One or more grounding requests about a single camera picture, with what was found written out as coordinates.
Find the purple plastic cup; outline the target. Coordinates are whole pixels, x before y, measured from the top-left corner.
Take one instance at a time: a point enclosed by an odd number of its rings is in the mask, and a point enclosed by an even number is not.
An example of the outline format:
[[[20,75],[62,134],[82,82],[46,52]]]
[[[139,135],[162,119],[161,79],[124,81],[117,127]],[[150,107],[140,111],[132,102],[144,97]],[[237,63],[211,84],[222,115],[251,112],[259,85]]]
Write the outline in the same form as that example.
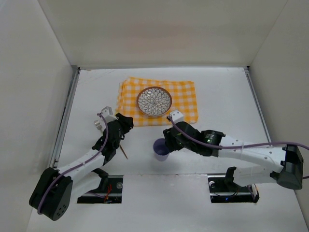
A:
[[[153,144],[154,156],[158,161],[165,161],[169,156],[169,149],[164,138],[157,139]]]

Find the yellow white checkered cloth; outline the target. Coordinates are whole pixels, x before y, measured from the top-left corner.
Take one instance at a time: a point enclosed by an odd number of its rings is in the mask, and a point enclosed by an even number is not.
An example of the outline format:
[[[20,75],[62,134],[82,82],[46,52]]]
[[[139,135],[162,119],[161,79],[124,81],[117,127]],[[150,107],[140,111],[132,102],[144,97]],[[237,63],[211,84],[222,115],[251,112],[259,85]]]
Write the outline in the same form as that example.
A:
[[[169,110],[178,110],[184,115],[184,120],[190,124],[198,120],[197,98],[195,84],[192,81],[167,81],[129,77],[120,83],[116,112],[133,118],[134,126],[164,126],[169,122],[166,115],[150,117],[144,115],[137,107],[138,94],[147,87],[162,87],[172,97],[172,106]]]

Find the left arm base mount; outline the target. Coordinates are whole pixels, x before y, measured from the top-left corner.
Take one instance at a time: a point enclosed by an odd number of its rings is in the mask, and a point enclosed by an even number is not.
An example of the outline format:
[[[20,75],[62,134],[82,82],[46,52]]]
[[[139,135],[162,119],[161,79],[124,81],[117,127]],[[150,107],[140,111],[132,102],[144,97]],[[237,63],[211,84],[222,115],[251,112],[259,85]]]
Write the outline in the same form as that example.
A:
[[[120,204],[122,203],[123,175],[109,175],[104,170],[97,168],[92,174],[100,177],[97,188],[89,190],[77,198],[78,204]]]

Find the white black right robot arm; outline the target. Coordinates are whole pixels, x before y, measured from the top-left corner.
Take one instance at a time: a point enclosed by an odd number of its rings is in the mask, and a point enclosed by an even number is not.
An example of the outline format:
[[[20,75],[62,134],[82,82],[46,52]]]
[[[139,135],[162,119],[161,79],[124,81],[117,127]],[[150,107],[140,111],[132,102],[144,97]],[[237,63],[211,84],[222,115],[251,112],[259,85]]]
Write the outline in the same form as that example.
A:
[[[163,131],[169,152],[186,148],[204,157],[229,158],[254,164],[253,167],[229,167],[226,185],[235,188],[257,183],[276,183],[300,190],[303,187],[304,159],[301,144],[276,142],[249,144],[215,130],[198,131],[188,123],[174,123]]]

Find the floral plate with brown rim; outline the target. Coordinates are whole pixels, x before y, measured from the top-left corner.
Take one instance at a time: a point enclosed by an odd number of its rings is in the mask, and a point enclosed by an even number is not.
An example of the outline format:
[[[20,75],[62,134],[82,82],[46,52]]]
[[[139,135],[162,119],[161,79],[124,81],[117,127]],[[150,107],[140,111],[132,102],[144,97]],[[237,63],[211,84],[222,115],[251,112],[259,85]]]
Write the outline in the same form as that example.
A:
[[[144,115],[159,117],[171,108],[172,96],[162,87],[147,87],[138,94],[136,105]]]

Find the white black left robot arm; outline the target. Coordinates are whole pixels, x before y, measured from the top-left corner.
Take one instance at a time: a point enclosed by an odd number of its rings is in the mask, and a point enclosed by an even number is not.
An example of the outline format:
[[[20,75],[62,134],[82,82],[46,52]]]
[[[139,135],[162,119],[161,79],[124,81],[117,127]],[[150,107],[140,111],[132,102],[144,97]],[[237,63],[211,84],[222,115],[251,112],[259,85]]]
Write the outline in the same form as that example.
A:
[[[52,221],[60,219],[67,211],[72,196],[95,189],[104,190],[108,182],[108,173],[102,170],[115,156],[120,142],[134,127],[133,118],[117,113],[112,119],[98,114],[105,124],[103,135],[91,149],[76,161],[64,167],[47,168],[29,199],[29,205],[39,215],[45,215]]]

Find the silver metal fork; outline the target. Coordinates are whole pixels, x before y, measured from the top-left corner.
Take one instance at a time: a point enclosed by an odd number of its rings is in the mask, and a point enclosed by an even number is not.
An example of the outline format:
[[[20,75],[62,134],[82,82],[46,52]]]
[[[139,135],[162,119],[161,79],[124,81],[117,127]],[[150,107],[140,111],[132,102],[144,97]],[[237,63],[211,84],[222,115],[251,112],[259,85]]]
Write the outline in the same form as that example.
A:
[[[95,120],[94,124],[95,124],[96,128],[103,134],[103,128],[102,128],[101,123],[98,120]]]

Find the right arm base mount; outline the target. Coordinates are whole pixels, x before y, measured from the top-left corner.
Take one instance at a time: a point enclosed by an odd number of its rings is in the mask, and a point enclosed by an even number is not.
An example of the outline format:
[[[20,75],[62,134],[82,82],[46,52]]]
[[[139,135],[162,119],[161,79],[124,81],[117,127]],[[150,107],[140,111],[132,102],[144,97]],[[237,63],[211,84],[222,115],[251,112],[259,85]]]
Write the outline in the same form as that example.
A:
[[[241,187],[234,183],[234,171],[230,167],[225,174],[208,175],[210,199],[212,203],[257,203],[260,199],[256,185]]]

